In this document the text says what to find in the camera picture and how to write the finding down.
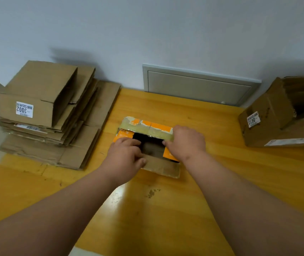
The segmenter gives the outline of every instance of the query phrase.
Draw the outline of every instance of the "person's left hand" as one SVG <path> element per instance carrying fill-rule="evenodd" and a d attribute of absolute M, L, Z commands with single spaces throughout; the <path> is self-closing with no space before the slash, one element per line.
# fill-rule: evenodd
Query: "person's left hand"
<path fill-rule="evenodd" d="M 120 186 L 132 179 L 146 164 L 137 147 L 141 142 L 129 137 L 119 138 L 108 149 L 107 157 L 101 164 L 106 174 Z"/>

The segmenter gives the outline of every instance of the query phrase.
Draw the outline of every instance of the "person's right arm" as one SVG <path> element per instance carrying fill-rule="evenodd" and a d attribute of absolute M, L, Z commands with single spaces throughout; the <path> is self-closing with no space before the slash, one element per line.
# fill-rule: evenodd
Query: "person's right arm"
<path fill-rule="evenodd" d="M 174 127 L 164 141 L 202 190 L 236 255 L 304 255 L 304 215 L 218 163 L 202 134 Z"/>

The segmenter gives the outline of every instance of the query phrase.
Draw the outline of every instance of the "label with number 0613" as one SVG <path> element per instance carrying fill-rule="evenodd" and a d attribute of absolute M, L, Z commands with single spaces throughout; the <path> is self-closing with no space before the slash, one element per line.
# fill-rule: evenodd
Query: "label with number 0613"
<path fill-rule="evenodd" d="M 19 102 L 16 103 L 16 114 L 24 117 L 33 117 L 33 105 Z"/>
<path fill-rule="evenodd" d="M 259 113 L 255 111 L 252 115 L 247 117 L 248 127 L 251 128 L 252 126 L 261 122 Z"/>

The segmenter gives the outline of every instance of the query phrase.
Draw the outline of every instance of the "wooden tabletop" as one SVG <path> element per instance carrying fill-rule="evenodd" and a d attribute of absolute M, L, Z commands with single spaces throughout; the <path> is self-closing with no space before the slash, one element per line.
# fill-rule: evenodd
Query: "wooden tabletop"
<path fill-rule="evenodd" d="M 205 135 L 207 151 L 223 165 L 304 211 L 304 147 L 247 148 L 237 120 L 241 111 L 122 89 L 85 171 L 4 156 L 0 163 L 0 220 L 95 170 L 125 116 L 197 129 Z M 178 180 L 140 170 L 105 201 L 76 246 L 105 256 L 233 255 L 184 167 Z"/>

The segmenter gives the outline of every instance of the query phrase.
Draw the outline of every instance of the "forearm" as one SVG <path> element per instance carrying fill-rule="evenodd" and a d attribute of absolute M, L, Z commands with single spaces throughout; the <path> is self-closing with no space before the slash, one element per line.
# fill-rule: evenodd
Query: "forearm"
<path fill-rule="evenodd" d="M 236 255 L 304 254 L 304 216 L 211 156 L 184 163 Z"/>
<path fill-rule="evenodd" d="M 99 168 L 0 221 L 0 255 L 68 255 L 115 188 L 106 170 Z"/>

